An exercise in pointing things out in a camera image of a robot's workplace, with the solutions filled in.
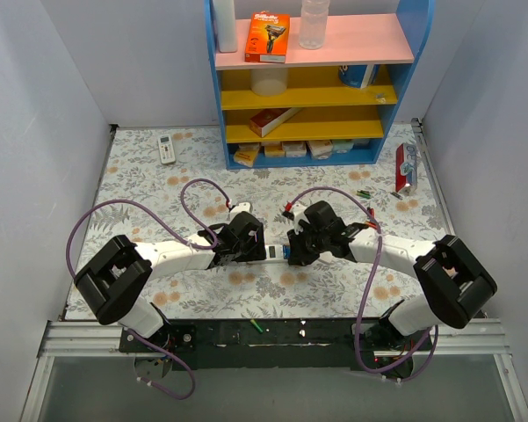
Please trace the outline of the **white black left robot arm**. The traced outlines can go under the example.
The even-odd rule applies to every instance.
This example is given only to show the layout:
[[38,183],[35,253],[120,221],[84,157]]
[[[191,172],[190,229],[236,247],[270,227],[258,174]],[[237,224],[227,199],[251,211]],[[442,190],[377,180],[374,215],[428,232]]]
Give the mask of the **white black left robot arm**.
[[134,243],[115,236],[77,273],[76,288],[100,324],[118,323],[136,332],[149,351],[161,351],[170,332],[162,314],[141,297],[149,280],[266,258],[264,225],[254,215],[242,211],[211,228],[217,231],[211,250],[193,247],[211,243],[206,230],[189,236],[185,244]]

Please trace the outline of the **white battery cover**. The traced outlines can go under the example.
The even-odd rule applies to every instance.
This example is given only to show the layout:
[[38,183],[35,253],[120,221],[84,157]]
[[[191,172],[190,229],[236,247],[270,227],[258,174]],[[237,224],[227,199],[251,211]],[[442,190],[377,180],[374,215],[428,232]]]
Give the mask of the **white battery cover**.
[[333,262],[333,258],[331,255],[322,254],[319,257],[319,261],[324,265],[330,265]]

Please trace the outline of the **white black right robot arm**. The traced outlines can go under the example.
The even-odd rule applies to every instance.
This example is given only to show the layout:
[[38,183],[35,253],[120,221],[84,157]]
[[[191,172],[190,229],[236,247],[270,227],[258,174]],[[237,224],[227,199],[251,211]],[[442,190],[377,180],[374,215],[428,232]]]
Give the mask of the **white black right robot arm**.
[[380,236],[363,223],[344,223],[326,201],[288,206],[283,215],[293,222],[287,233],[291,266],[308,266],[330,253],[419,281],[421,295],[397,302],[365,330],[361,338],[369,346],[400,349],[434,325],[462,329],[497,291],[493,277],[456,236],[437,241]]

